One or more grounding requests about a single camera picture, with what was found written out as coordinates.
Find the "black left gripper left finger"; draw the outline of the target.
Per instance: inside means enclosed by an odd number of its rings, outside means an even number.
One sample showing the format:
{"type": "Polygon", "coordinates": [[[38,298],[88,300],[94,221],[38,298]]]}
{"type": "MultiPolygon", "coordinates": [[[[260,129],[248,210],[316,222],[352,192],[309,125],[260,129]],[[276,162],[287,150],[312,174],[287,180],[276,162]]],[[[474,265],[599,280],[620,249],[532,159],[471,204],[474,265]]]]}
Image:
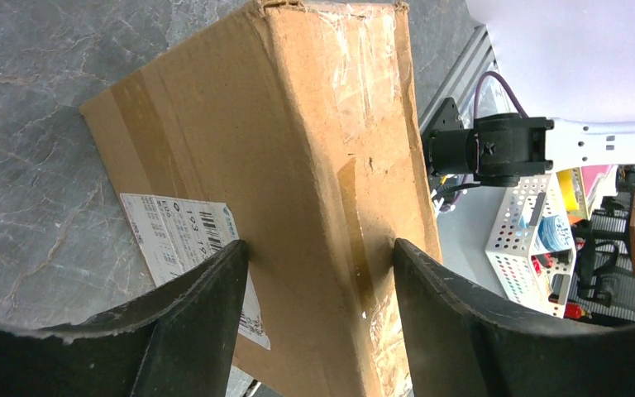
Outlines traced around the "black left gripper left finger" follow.
{"type": "Polygon", "coordinates": [[[234,241],[82,323],[0,323],[0,396],[223,396],[247,276],[234,241]]]}

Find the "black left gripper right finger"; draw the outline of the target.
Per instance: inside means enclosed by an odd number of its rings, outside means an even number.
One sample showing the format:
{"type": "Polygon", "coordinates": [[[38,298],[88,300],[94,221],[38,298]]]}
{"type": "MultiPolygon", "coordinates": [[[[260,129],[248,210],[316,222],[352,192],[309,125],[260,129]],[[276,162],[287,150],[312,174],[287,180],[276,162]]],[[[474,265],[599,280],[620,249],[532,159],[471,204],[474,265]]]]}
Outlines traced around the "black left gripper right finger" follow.
{"type": "Polygon", "coordinates": [[[523,307],[412,242],[394,284],[417,396],[635,396],[635,325],[606,328],[523,307]]]}

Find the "brown cardboard box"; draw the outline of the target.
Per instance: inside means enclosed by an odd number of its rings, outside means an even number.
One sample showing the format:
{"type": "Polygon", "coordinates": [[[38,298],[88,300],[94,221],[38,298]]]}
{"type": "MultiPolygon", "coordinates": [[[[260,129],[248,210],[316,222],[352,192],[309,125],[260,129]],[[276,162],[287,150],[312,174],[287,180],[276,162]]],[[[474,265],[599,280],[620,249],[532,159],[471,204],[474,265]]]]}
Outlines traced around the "brown cardboard box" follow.
{"type": "Polygon", "coordinates": [[[246,242],[237,367],[285,396],[412,390],[392,251],[440,244],[405,3],[250,1],[80,111],[156,284],[246,242]]]}

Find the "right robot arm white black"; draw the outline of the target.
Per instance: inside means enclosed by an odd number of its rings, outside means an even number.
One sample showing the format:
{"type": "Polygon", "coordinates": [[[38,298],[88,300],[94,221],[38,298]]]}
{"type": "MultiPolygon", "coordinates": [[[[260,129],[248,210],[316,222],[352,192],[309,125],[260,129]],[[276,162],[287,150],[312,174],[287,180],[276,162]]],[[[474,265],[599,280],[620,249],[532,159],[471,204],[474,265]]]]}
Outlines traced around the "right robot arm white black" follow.
{"type": "Polygon", "coordinates": [[[475,185],[514,187],[522,177],[582,166],[635,165],[635,122],[576,122],[500,113],[470,129],[430,124],[423,154],[431,175],[472,175],[475,185]]]}

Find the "white perforated storage basket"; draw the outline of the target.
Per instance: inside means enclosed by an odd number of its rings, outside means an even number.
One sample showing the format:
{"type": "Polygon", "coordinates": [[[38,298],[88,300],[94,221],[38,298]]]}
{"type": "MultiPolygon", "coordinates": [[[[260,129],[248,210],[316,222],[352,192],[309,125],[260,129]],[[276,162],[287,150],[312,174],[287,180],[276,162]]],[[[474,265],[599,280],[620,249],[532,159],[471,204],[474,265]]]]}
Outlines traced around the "white perforated storage basket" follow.
{"type": "Polygon", "coordinates": [[[555,175],[505,190],[485,254],[508,300],[565,317],[576,247],[555,175]]]}

